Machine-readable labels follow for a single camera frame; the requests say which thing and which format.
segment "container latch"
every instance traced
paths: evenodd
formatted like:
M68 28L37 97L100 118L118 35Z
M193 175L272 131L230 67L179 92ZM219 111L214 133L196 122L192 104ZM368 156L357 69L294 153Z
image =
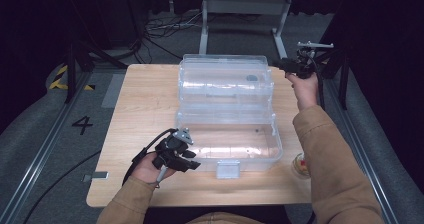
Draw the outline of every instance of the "container latch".
M217 162L216 178L231 179L240 177L240 161L220 160Z

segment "metal rail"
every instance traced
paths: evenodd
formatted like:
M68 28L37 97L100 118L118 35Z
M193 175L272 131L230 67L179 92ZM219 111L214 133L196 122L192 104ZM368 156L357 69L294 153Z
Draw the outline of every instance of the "metal rail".
M25 203L27 197L29 196L32 188L34 187L35 182L37 181L41 171L44 168L51 152L56 146L57 138L63 128L63 124L65 123L69 113L72 110L72 107L77 102L78 96L84 89L87 84L91 73L83 72L77 83L77 91L75 96L68 104L64 104L62 109L60 110L50 132L48 133L46 139L38 150L37 155L34 160L28 167L21 183L16 189L14 195L10 199L6 209L3 211L0 217L0 224L8 224L13 223L18 216L19 212L22 209L23 204Z
M346 127L346 130L348 131L349 136L345 138L350 139L348 143L352 149L353 155L355 156L358 165L364 171L365 175L367 175L371 182L375 196L380 202L385 223L399 223L396 219L392 207L390 206L386 194L384 193L380 179L378 178L377 173L374 171L374 168L365 152L362 142L355 131L355 127L353 126L349 114L345 110L343 110L341 104L338 102L338 91L336 84L332 80L327 80L326 84L329 89L329 94L331 97L330 99L334 102L334 106L336 106L336 110L339 116L341 117L343 124Z

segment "black cable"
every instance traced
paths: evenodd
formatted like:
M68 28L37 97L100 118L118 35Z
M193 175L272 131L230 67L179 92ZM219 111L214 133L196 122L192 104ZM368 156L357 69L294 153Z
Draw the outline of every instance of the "black cable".
M61 177L59 177L59 179L57 179L49 188L47 188L47 190L43 193L43 195L41 195L38 198L38 200L35 202L35 204L32 206L31 210L29 211L28 215L25 218L24 224L28 222L28 220L31 217L32 213L34 212L35 208L38 206L38 204L41 202L41 200L47 195L47 193L49 193L49 191L51 189L53 189L54 186L57 185L57 183L59 183L64 177L66 177L69 173L71 173L77 167L81 166L84 162L86 162L86 161L90 160L91 158L93 158L94 156L100 154L100 152L101 152L101 150L95 152L94 154L92 154L92 155L86 157L84 160L80 161L78 164L76 164L71 169L69 169L65 174L63 174Z
M150 58L150 60L149 60L149 64L151 64L152 63L152 61L153 61L153 57L152 57L152 55L151 55L151 53L150 53L150 48L144 43L144 42L141 42L141 44L143 44L143 46L145 46L146 47L146 49L147 49L147 54L149 55L149 58Z
M315 220L315 212L312 211L312 215L309 218L308 222L306 224L312 224Z
M140 63L140 64L141 64L141 63L144 63L144 64L146 63L146 62L143 60L143 58L141 58L140 56L139 56L139 57L137 57L137 52L135 52L135 53L134 53L134 57L135 57L135 59L137 60L137 62L138 62L138 63Z
M183 16L181 16L179 18L179 21L177 22L173 22L176 18L174 17L173 19L171 19L168 23L163 23L160 22L160 25L157 24L149 24L149 22L151 21L159 21L161 19L153 19L151 21L148 22L148 24L146 25L146 29L145 29L145 36L147 35L149 38L162 38L162 37L170 37L172 35L174 35L175 33L177 33L178 31L181 30L186 30L189 29L193 26L195 26L195 23L197 23L197 21L201 18L201 12L193 15L193 16L189 16L184 18ZM149 31L161 31L161 34L155 34L155 33L149 33Z
M183 59L182 57L177 56L177 55L175 55L174 53L172 53L172 52L170 52L170 51L166 50L165 48L161 47L160 45L156 44L155 42L153 42L152 40L150 40L150 38L145 37L145 39L146 39L147 41L149 41L150 43L152 43L153 45L155 45L155 46L159 47L160 49L164 50L165 52L167 52L167 53L171 54L172 56L174 56L174 57L176 57L176 58L178 58L178 59L181 59L181 60Z
M93 45L94 46L96 46L98 49L101 49L100 47L99 47L99 45L97 44L97 42L94 40L94 37L91 35L91 32L90 32L90 30L88 29L88 26L87 26L87 23L84 21L84 19L82 18L82 16L81 16L81 13L78 11L78 8L77 8L77 6L75 5L75 2L73 1L73 0L69 0L70 2L71 2L71 4L72 4L72 7L73 7L73 9L74 9L74 11L76 12L76 14L78 15L78 17L79 17L79 19L80 19L80 21L81 21L81 23L83 24L83 26L84 26L84 29L85 29L85 31L87 32L87 35L89 36L89 38L90 38L90 40L93 42ZM120 59L123 59L123 58L126 58L126 57L129 57L129 56L131 56L131 55L133 55L134 54L134 49L131 49L129 52L127 52L127 53L124 53L124 54L121 54L121 55L117 55L117 56L112 56L112 58L114 58L114 59L116 59L116 60L120 60ZM101 62L101 61L107 61L107 60L105 60L105 59L103 59L103 58L101 58L101 57L92 57L91 56L91 59L92 60L94 60L94 61L96 61L96 62Z
M138 50L140 50L141 47L141 41L139 39L135 40L133 44L131 44L129 46L129 52L123 53L123 54L119 54L116 56L111 56L112 58L116 59L116 60L120 60L120 59L124 59L127 57L130 57L132 55L135 55L135 53L138 52ZM99 56L90 56L91 59L97 63L102 63L102 62L108 62L107 60L105 60L104 58L101 58Z
M131 166L128 168L127 172L125 173L124 179L122 180L122 185L125 184L125 182L128 180L128 178L131 176L131 174L133 173L134 169L137 167L138 163L148 154L147 151L149 150L150 147L152 147L153 144L155 144L155 142L157 142L157 140L159 140L162 136L164 136L166 133L168 132L176 132L177 129L173 129L173 128L169 128L166 131L163 131L161 134L159 134L155 139L153 139L153 141L151 141L149 143L149 145L147 145L146 147L144 147L140 153L138 153L132 160L132 164Z

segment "wooden table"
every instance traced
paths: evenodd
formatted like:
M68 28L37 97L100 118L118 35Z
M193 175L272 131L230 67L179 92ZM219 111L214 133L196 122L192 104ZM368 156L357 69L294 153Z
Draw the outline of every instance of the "wooden table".
M151 206L266 205L310 202L310 179L292 170L302 152L292 120L296 98L284 72L272 69L273 109L283 157L268 171L241 172L239 179L216 179L214 172L188 170L161 182ZM162 131L175 127L178 109L178 65L131 65L125 76L96 171L87 196L92 207L106 206L120 189L131 159Z

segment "metal frame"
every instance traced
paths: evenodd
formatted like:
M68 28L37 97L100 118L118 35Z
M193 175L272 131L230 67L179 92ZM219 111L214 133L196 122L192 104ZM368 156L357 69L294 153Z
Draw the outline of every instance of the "metal frame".
M345 137L347 143L352 149L352 153L355 156L356 161L358 162L359 167L365 173L365 175L369 178L371 185L374 189L375 196L378 202L381 205L381 210L383 213L383 219L385 223L399 223L393 209L389 203L389 200L386 197L383 186L378 178L377 173L374 170L374 167L371 164L370 159L368 158L364 146L362 145L361 139L355 131L355 127L353 126L352 121L348 113L344 110L344 108L337 101L338 90L336 84L332 81L328 81L328 89L330 92L330 99L333 100L334 105L336 106L336 111L339 116L342 118L343 124L346 127L348 136Z
M202 3L202 34L200 37L199 54L206 54L208 46L208 13L239 13L279 15L280 23L272 29L275 45L280 58L287 57L281 32L287 19L291 0L203 0Z
M41 171L44 168L51 152L56 146L57 138L62 131L63 125L69 116L72 107L75 105L77 97L80 95L88 80L90 79L91 73L85 72L81 74L77 83L76 92L74 98L70 100L68 104L65 104L58 117L56 118L53 127L50 129L49 134L41 145L37 155L35 156L32 163L29 165L25 175L6 206L6 209L0 217L0 223L13 223L21 211L25 200L28 198L32 188L35 185Z

